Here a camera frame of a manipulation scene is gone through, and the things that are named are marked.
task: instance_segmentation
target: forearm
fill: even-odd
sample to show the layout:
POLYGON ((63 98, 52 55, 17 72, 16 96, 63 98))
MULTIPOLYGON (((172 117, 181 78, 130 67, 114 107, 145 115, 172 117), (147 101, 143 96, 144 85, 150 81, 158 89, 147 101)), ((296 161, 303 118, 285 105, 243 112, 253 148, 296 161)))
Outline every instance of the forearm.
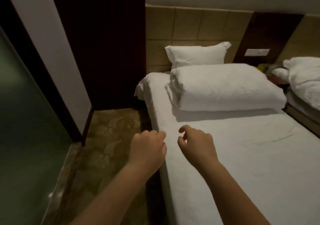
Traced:
POLYGON ((199 172, 211 190, 224 225, 270 225, 221 163, 212 161, 199 172))
POLYGON ((70 225, 117 225, 147 177, 126 165, 114 180, 70 225))

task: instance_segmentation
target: beige tile headboard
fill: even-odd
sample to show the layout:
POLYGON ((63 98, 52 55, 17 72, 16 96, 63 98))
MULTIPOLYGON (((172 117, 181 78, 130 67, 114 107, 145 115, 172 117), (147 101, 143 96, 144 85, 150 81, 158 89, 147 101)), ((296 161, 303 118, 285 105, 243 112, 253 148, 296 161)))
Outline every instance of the beige tile headboard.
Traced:
POLYGON ((305 15, 292 33, 276 63, 292 57, 320 57, 320 16, 305 15))
POLYGON ((147 74, 171 69, 164 47, 210 46, 229 41, 232 63, 253 12, 146 5, 147 74))

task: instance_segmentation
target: frosted glass panel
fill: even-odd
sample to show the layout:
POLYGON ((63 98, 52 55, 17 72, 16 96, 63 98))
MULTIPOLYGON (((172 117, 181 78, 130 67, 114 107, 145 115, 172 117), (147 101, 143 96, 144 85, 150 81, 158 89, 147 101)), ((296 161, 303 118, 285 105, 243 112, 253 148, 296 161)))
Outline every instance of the frosted glass panel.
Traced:
POLYGON ((0 223, 41 224, 71 139, 0 29, 0 223))

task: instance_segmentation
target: patterned carpet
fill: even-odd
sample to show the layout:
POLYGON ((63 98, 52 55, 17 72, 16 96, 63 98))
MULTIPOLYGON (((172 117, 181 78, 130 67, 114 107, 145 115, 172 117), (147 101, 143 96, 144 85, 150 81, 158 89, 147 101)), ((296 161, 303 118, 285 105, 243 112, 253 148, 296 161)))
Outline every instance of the patterned carpet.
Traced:
MULTIPOLYGON (((133 135, 151 129, 144 108, 94 112, 62 225, 70 223, 125 165, 133 135)), ((167 224, 159 172, 140 190, 121 224, 167 224)))

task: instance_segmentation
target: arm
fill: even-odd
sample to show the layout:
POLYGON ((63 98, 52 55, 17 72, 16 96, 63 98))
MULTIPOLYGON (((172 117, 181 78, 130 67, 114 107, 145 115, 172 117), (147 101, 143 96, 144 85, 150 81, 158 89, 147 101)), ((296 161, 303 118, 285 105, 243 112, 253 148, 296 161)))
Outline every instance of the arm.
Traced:
POLYGON ((135 134, 129 161, 114 180, 70 225, 120 224, 141 187, 162 165, 167 147, 165 132, 135 134))
POLYGON ((178 138, 178 145, 208 184, 223 224, 270 225, 219 162, 212 136, 188 125, 179 132, 185 134, 178 138))

